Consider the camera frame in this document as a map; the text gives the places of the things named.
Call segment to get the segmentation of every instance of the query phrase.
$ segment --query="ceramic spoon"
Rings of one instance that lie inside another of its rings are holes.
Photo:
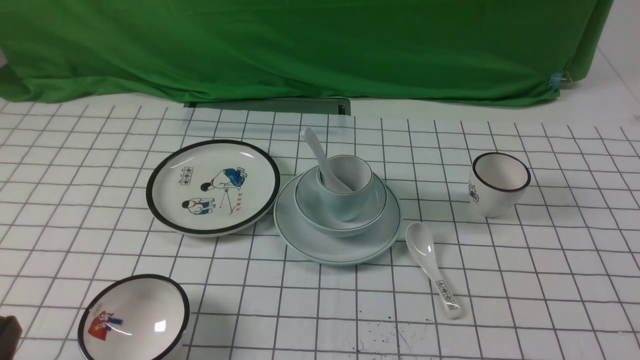
[[[350,193],[351,189],[342,181],[338,180],[331,171],[329,162],[326,160],[326,155],[324,154],[324,150],[322,149],[322,145],[320,144],[320,140],[318,140],[316,133],[314,133],[311,128],[306,127],[303,135],[305,137],[305,141],[311,148],[311,151],[316,155],[318,165],[320,165],[320,172],[323,175],[324,185],[326,185],[327,189],[337,193]]]
[[[462,315],[462,309],[460,309],[460,304],[453,297],[450,287],[442,278],[436,262],[436,253],[433,249],[433,237],[427,225],[422,222],[412,223],[406,228],[405,238],[409,253],[422,267],[434,286],[438,288],[447,317],[450,319],[459,318]]]

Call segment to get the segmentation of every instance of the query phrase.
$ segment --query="green cloth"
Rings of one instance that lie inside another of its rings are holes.
[[[586,76],[612,0],[2,0],[0,97],[142,92],[528,106]]]

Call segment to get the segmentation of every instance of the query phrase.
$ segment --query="teacup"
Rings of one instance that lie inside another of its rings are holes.
[[[469,176],[471,206],[486,218],[497,217],[520,200],[530,183],[522,161],[501,152],[484,153],[474,160]]]
[[[322,173],[318,171],[317,182],[320,199],[337,220],[353,220],[374,193],[373,171],[366,161],[356,156],[338,155],[329,158],[328,162],[335,177],[352,191],[339,193],[327,189]]]

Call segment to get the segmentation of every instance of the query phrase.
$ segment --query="plate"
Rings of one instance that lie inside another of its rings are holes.
[[[221,236],[256,222],[279,187],[278,167],[266,152],[235,140],[209,140],[158,165],[147,183],[147,204],[179,233]]]
[[[302,215],[309,221],[333,230],[355,230],[370,224],[376,220],[387,203],[387,190],[382,181],[373,175],[372,194],[362,209],[362,212],[353,220],[340,221],[331,216],[324,208],[320,193],[317,190],[318,167],[304,173],[296,186],[296,205]]]
[[[376,258],[396,241],[402,210],[387,185],[387,205],[376,223],[362,234],[338,238],[321,233],[304,221],[294,196],[300,178],[289,181],[280,192],[273,219],[282,239],[305,258],[326,265],[355,265]]]

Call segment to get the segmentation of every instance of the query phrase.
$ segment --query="blue illustration on cup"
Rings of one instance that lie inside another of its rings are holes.
[[[182,207],[194,215],[204,215],[216,208],[216,199],[190,199],[182,202]]]
[[[469,184],[469,195],[471,195],[471,199],[474,201],[475,204],[477,204],[478,201],[480,201],[480,198],[478,197],[478,193],[476,192],[475,185]]]

